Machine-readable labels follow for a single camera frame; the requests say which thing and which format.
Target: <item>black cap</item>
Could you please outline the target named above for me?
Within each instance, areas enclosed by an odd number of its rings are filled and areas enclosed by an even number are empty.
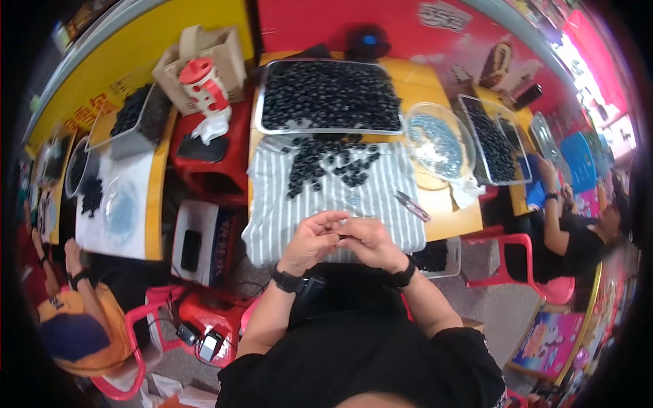
[[[614,189],[612,205],[619,211],[619,215],[621,216],[621,234],[628,237],[633,228],[630,216],[630,197],[624,192],[623,187],[618,187]]]

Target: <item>gray and white striped towel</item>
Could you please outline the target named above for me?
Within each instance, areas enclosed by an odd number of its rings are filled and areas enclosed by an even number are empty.
[[[295,149],[283,154],[295,136],[265,136],[256,147],[247,174],[252,180],[254,197],[249,224],[242,233],[247,256],[255,266],[274,264],[293,238],[301,220],[323,210],[344,210],[352,216],[378,218],[388,229],[393,242],[404,253],[421,251],[426,245],[424,223],[395,197],[399,190],[417,199],[413,164],[404,146],[379,143],[379,160],[372,163],[365,184],[350,188],[331,170],[341,165],[321,163],[327,170],[321,178],[321,191],[304,184],[301,194],[288,200],[288,182]],[[369,151],[351,150],[351,160],[366,159]],[[357,262],[348,249],[339,249],[323,262]]]

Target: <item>blue container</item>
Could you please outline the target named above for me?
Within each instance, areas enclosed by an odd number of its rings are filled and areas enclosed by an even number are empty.
[[[576,132],[560,142],[560,151],[571,171],[572,188],[575,194],[591,190],[596,186],[596,166],[582,133]]]

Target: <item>scissors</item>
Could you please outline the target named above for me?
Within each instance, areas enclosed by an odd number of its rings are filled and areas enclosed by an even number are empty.
[[[431,216],[424,211],[423,208],[419,206],[415,201],[411,200],[410,197],[407,195],[403,194],[401,191],[397,190],[397,193],[395,194],[395,197],[397,200],[399,200],[400,203],[404,207],[408,209],[411,213],[415,214],[419,219],[424,221],[425,223],[431,221]]]

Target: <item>smartwatch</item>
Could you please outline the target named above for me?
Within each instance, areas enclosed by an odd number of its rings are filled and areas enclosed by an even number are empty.
[[[398,288],[404,288],[408,286],[410,279],[415,273],[415,269],[417,269],[417,263],[415,263],[415,259],[410,255],[406,256],[408,257],[408,267],[406,270],[403,272],[397,272],[396,274],[390,274],[392,283]]]
[[[87,270],[81,271],[71,278],[71,289],[77,292],[77,284],[84,278],[91,278],[91,274]]]
[[[294,276],[288,272],[279,272],[276,267],[272,270],[272,280],[279,289],[287,293],[296,293],[304,287],[304,280],[301,276]]]

